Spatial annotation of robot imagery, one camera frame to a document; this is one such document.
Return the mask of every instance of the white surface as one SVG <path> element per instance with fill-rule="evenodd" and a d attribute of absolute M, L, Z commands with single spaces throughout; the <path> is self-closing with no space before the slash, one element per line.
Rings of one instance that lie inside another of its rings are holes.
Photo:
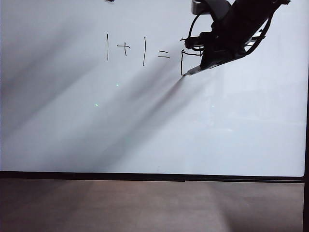
<path fill-rule="evenodd" d="M 309 2 L 280 7 L 250 56 L 179 80 L 190 10 L 2 0 L 1 169 L 302 176 Z M 199 62 L 184 57 L 184 71 Z"/>

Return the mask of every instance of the wooden floor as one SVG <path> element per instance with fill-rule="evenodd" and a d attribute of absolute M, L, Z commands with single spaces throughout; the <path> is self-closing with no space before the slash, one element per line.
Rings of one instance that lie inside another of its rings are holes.
<path fill-rule="evenodd" d="M 0 232 L 301 232 L 303 184 L 0 180 Z"/>

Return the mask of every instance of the black marker line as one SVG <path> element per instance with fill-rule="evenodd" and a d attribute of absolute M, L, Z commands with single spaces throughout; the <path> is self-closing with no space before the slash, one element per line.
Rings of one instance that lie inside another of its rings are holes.
<path fill-rule="evenodd" d="M 183 74 L 183 53 L 184 53 L 185 51 L 184 50 L 182 50 L 182 60 L 181 60 L 181 62 L 180 62 L 180 74 L 181 74 L 181 76 L 184 76 L 184 74 Z"/>
<path fill-rule="evenodd" d="M 143 61 L 143 66 L 145 66 L 145 57 L 146 57 L 146 37 L 144 37 L 145 40 L 145 50 L 144 50 L 144 61 Z"/>
<path fill-rule="evenodd" d="M 193 54 L 193 53 L 187 53 L 187 52 L 183 52 L 183 53 L 186 55 L 190 55 L 190 56 L 198 56 L 198 57 L 202 56 L 202 54 L 200 55 L 200 54 Z"/>
<path fill-rule="evenodd" d="M 127 46 L 126 45 L 126 42 L 125 42 L 125 45 L 123 46 L 123 45 L 117 45 L 117 47 L 125 47 L 125 55 L 126 55 L 126 48 L 128 47 L 128 48 L 130 48 L 130 46 Z"/>
<path fill-rule="evenodd" d="M 109 50 L 109 43 L 108 43 L 108 34 L 107 34 L 107 61 L 108 61 L 108 50 Z"/>

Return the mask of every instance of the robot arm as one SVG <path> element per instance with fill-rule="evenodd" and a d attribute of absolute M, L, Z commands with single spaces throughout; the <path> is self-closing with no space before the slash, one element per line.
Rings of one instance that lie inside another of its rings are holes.
<path fill-rule="evenodd" d="M 233 60 L 243 58 L 255 50 L 270 26 L 275 11 L 289 0 L 236 0 L 233 5 L 226 0 L 192 0 L 192 13 L 197 15 L 191 25 L 185 46 L 194 51 L 203 51 L 201 64 L 185 75 L 192 75 Z M 212 31 L 191 37 L 194 23 L 200 15 L 210 14 Z M 261 35 L 253 35 L 267 23 Z"/>

